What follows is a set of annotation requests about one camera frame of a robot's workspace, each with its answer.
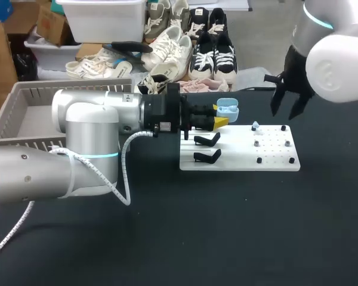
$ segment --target white container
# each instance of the white container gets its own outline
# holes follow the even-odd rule
[[[146,0],[56,0],[79,43],[141,42]]]
[[[61,46],[40,45],[35,43],[37,38],[31,36],[24,42],[24,46],[30,48],[38,61],[38,66],[43,70],[65,71],[65,64],[76,60],[76,54],[81,45]]]

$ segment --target robotic arm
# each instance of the robotic arm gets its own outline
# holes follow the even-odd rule
[[[277,85],[273,115],[286,91],[299,94],[289,119],[314,93],[333,102],[358,100],[358,0],[305,0],[284,72],[266,80]]]
[[[0,147],[0,204],[110,191],[129,204],[125,156],[131,140],[181,130],[188,139],[192,127],[212,131],[228,124],[216,115],[212,104],[187,102],[178,84],[169,84],[167,93],[160,95],[59,90],[53,98],[53,124],[66,134],[66,147],[76,157],[66,156],[70,152],[59,147],[51,151],[54,154],[23,146]],[[129,136],[122,153],[119,135]],[[115,189],[118,158],[122,160],[126,199]]]

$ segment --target white pegboard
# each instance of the white pegboard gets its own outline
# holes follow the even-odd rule
[[[213,132],[193,130],[189,133],[189,140],[184,140],[181,134],[180,169],[201,171],[299,171],[301,165],[297,156],[292,132],[289,126],[281,131],[281,125],[262,125],[256,131],[251,125],[228,125]],[[194,136],[212,139],[220,132],[220,139],[214,147],[195,145]],[[221,149],[221,156],[215,164],[195,162],[193,153],[200,152],[213,155]]]

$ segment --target gray plastic basket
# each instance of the gray plastic basket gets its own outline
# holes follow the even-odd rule
[[[65,147],[65,134],[52,123],[51,104],[59,89],[134,92],[132,79],[51,80],[16,83],[0,109],[0,145],[49,151]]]

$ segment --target black sneaker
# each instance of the black sneaker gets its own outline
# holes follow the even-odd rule
[[[233,84],[237,76],[237,62],[234,47],[226,33],[220,34],[215,44],[214,80],[225,79]]]
[[[186,35],[190,36],[193,45],[203,32],[207,32],[208,13],[208,10],[202,7],[190,10],[189,31]]]
[[[224,13],[223,9],[215,8],[211,16],[209,16],[209,30],[208,33],[216,40],[217,37],[222,33],[227,33],[227,15]]]
[[[136,94],[159,94],[161,93],[167,83],[171,80],[163,74],[156,74],[154,76],[148,74],[137,86],[134,88]]]
[[[214,69],[214,45],[211,36],[203,32],[192,52],[189,77],[194,79],[212,79]]]

